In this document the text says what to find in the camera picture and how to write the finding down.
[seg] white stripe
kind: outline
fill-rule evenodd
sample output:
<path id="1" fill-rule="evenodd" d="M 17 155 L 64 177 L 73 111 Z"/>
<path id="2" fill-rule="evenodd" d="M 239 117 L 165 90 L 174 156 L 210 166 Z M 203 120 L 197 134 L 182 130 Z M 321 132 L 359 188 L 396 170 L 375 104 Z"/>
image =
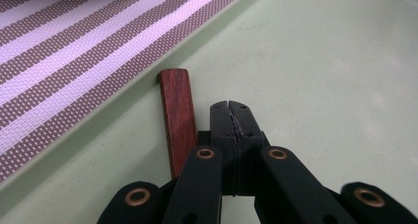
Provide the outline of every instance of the white stripe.
<path id="1" fill-rule="evenodd" d="M 10 123 L 0 131 L 0 141 L 2 141 L 0 154 L 4 154 L 34 129 L 71 105 L 116 71 L 127 60 L 144 50 L 163 34 L 184 22 L 210 1 L 212 0 L 188 0 L 173 13 L 163 17 L 129 43 L 115 51 L 110 57 L 83 74 L 83 76 L 77 78 L 52 97 Z"/>
<path id="2" fill-rule="evenodd" d="M 87 3 L 46 23 L 40 28 L 30 31 L 28 34 L 0 46 L 0 63 L 5 63 L 44 40 L 68 29 L 112 1 L 113 0 L 89 0 Z"/>
<path id="3" fill-rule="evenodd" d="M 4 13 L 0 13 L 0 29 L 9 26 L 25 17 L 36 13 L 60 0 L 30 0 Z"/>
<path id="4" fill-rule="evenodd" d="M 80 37 L 70 45 L 47 57 L 40 63 L 29 68 L 25 72 L 0 85 L 0 107 L 13 98 L 24 93 L 25 90 L 34 86 L 53 72 L 73 61 L 87 50 L 115 33 L 145 12 L 157 7 L 167 0 L 141 0 L 129 8 L 120 12 L 104 24 L 95 28 L 94 31 Z"/>

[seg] light green surface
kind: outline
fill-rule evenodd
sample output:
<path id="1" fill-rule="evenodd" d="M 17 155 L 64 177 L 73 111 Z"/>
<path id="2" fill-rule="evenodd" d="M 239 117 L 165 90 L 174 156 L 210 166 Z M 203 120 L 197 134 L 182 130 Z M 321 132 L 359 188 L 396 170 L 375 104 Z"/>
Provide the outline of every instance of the light green surface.
<path id="1" fill-rule="evenodd" d="M 244 103 L 326 187 L 376 185 L 418 215 L 418 0 L 257 0 L 230 20 L 245 2 L 1 184 L 0 223 L 95 223 L 120 187 L 166 183 L 167 67 L 188 69 L 199 130 L 212 104 Z M 223 209 L 257 223 L 252 198 Z"/>

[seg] striped placemat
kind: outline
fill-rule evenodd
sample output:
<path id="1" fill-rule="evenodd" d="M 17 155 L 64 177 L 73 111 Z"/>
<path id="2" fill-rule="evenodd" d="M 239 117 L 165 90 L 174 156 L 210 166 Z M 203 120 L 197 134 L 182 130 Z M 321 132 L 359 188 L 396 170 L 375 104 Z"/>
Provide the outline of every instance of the striped placemat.
<path id="1" fill-rule="evenodd" d="M 0 0 L 0 182 L 233 0 Z"/>

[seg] brass ring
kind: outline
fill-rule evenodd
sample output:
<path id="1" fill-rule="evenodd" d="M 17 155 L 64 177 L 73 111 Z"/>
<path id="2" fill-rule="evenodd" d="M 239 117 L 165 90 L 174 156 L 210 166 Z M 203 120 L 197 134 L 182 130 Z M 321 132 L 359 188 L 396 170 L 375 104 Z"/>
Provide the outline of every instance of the brass ring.
<path id="1" fill-rule="evenodd" d="M 374 200 L 370 200 L 368 198 L 365 198 L 363 196 L 363 194 L 371 195 L 374 198 Z M 371 190 L 368 190 L 366 188 L 357 187 L 356 189 L 354 189 L 354 195 L 357 197 L 357 199 L 359 199 L 360 201 L 362 201 L 362 202 L 364 202 L 364 203 L 366 203 L 370 206 L 373 206 L 373 207 L 383 207 L 384 206 L 383 198 L 380 195 L 378 195 L 377 193 L 375 193 Z"/>
<path id="2" fill-rule="evenodd" d="M 132 195 L 138 192 L 142 192 L 144 194 L 143 197 L 141 198 L 133 198 Z M 144 203 L 146 203 L 148 201 L 148 199 L 150 199 L 150 192 L 143 187 L 138 187 L 136 189 L 131 190 L 126 196 L 125 196 L 125 202 L 129 205 L 129 206 L 139 206 L 142 205 Z"/>
<path id="3" fill-rule="evenodd" d="M 272 157 L 274 159 L 279 159 L 279 160 L 287 158 L 287 153 L 285 151 L 277 149 L 277 148 L 271 149 L 268 152 L 268 155 L 270 155 L 270 157 Z"/>
<path id="4" fill-rule="evenodd" d="M 208 149 L 208 148 L 202 148 L 196 153 L 198 158 L 201 159 L 211 159 L 213 156 L 215 156 L 215 152 Z"/>

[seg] wooden stick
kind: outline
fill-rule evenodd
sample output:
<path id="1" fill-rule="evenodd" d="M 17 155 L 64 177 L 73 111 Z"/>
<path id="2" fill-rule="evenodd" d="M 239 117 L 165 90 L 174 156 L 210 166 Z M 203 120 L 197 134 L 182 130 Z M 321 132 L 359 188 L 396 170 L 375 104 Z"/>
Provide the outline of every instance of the wooden stick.
<path id="1" fill-rule="evenodd" d="M 180 175 L 188 152 L 197 145 L 196 122 L 188 72 L 168 69 L 160 72 L 166 135 L 172 177 Z"/>

